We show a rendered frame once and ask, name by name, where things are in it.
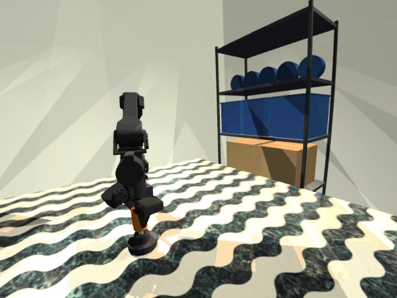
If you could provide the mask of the orange knob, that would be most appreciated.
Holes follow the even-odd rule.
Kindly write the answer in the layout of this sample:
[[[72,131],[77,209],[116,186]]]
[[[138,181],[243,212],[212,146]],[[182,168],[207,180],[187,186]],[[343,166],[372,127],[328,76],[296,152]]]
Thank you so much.
[[[132,223],[133,223],[133,230],[136,232],[143,232],[147,229],[148,223],[145,228],[142,228],[139,217],[136,213],[134,213],[132,210],[134,210],[134,207],[131,209],[131,218],[132,218]]]

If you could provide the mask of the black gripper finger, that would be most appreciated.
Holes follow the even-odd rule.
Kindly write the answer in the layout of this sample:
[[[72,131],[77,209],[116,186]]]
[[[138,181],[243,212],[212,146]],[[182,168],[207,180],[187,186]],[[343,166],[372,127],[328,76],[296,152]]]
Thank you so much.
[[[136,213],[136,211],[135,211],[135,209],[134,210],[132,210],[134,213]],[[137,214],[137,213],[136,213]],[[141,223],[141,226],[142,226],[142,228],[145,228],[146,227],[146,225],[147,225],[147,222],[148,222],[148,220],[149,220],[149,218],[150,218],[150,216],[148,216],[148,217],[140,217],[140,216],[138,216],[139,217],[139,220],[140,220],[140,223]]]
[[[125,201],[123,204],[127,205],[130,211],[135,205],[135,203],[132,200]]]

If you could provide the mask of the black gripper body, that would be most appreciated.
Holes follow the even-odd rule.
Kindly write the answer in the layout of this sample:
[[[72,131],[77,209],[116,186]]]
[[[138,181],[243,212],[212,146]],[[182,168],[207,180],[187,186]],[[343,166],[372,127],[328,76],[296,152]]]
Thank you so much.
[[[135,203],[134,209],[137,215],[140,217],[148,217],[161,210],[164,210],[163,201],[161,199],[159,199],[155,195],[148,197],[145,196],[146,194],[150,193],[150,190],[146,188],[147,179],[148,175],[146,175],[144,172],[144,177],[142,181],[132,186],[135,196],[131,198],[130,196],[128,196],[128,199],[126,200],[132,200]]]

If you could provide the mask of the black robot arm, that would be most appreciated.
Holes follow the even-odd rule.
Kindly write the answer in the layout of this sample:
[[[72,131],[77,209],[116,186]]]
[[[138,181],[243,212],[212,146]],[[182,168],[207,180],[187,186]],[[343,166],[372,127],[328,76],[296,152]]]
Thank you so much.
[[[135,196],[132,186],[140,183],[144,172],[148,172],[148,162],[144,159],[148,149],[148,134],[140,120],[144,97],[136,92],[124,92],[119,100],[123,119],[117,122],[113,133],[113,155],[120,155],[120,163],[115,172],[118,181],[100,195],[113,209],[123,204],[128,196]]]

